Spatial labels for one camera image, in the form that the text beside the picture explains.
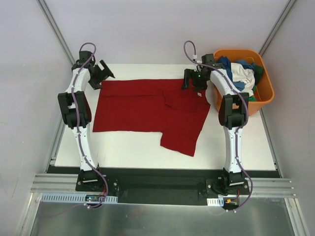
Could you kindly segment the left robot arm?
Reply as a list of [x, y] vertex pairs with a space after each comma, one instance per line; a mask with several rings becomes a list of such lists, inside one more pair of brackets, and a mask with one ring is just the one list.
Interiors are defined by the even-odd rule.
[[80, 156], [76, 191], [96, 191], [106, 195], [108, 190], [106, 179], [100, 173], [96, 155], [91, 148], [92, 112], [85, 95], [87, 85], [94, 90], [101, 89], [100, 83], [108, 77], [113, 78], [114, 74], [103, 60], [83, 63], [79, 59], [72, 67], [70, 85], [65, 92], [58, 94], [63, 122], [74, 135]]

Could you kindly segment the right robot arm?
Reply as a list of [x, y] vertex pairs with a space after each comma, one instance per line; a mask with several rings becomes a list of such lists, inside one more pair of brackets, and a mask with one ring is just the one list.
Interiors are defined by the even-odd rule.
[[249, 119], [249, 95], [239, 92], [223, 69], [212, 66], [203, 66], [199, 72], [196, 69], [185, 69], [182, 89], [194, 86], [195, 89], [203, 90], [206, 89], [208, 81], [211, 81], [222, 95], [218, 118], [224, 130], [226, 145], [222, 176], [211, 184], [211, 190], [227, 196], [247, 183], [242, 166], [241, 140], [243, 127]]

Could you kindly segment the red t-shirt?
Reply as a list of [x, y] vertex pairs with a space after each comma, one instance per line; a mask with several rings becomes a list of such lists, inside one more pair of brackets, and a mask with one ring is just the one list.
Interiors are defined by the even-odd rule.
[[211, 105], [205, 92], [181, 89], [181, 79], [101, 83], [94, 132], [160, 132], [160, 145], [194, 156]]

